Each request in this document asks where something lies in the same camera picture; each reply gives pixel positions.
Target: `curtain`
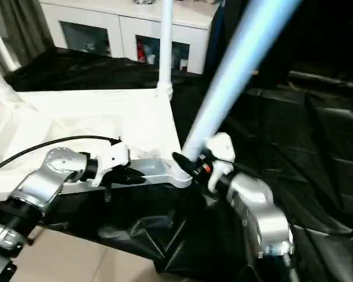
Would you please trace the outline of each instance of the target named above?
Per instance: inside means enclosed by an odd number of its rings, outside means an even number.
[[[0,9],[21,65],[29,64],[53,45],[38,0],[0,0]]]

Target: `white frame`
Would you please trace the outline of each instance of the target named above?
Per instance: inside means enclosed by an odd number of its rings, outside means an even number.
[[[161,38],[161,23],[119,16],[124,57],[137,61],[136,35]],[[205,29],[172,25],[172,41],[189,45],[188,72],[202,74],[208,49],[209,32]]]
[[[118,15],[97,13],[89,10],[50,4],[41,5],[55,46],[60,48],[68,48],[68,44],[64,37],[64,32],[60,23],[61,21],[70,22],[73,24],[89,25],[106,29],[111,56],[113,58],[123,57],[123,46]]]

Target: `white tray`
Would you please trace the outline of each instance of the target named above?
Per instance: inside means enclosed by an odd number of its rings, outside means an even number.
[[[18,92],[24,103],[0,104],[0,162],[31,146],[75,135],[120,138],[131,159],[172,160],[181,148],[170,102],[156,89]],[[0,200],[37,169],[48,150],[66,146],[97,155],[109,143],[81,139],[29,153],[0,170]],[[63,193],[83,192],[84,185],[66,185]]]

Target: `red object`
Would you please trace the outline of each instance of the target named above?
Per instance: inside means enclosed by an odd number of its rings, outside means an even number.
[[[204,168],[204,170],[205,170],[207,173],[210,173],[210,172],[211,172],[211,168],[210,168],[206,163],[204,163],[204,164],[202,165],[202,167]]]
[[[145,52],[144,52],[144,46],[142,46],[142,42],[137,39],[137,60],[139,62],[145,63]]]

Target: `black cylinder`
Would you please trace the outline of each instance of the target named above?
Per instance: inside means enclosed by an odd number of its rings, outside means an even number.
[[[98,160],[90,159],[86,160],[86,168],[84,174],[81,176],[80,181],[85,182],[88,179],[94,179],[98,170]]]
[[[16,271],[17,266],[10,262],[0,274],[0,282],[9,282]]]
[[[25,238],[39,223],[42,213],[35,206],[15,198],[0,204],[0,224],[18,232]]]

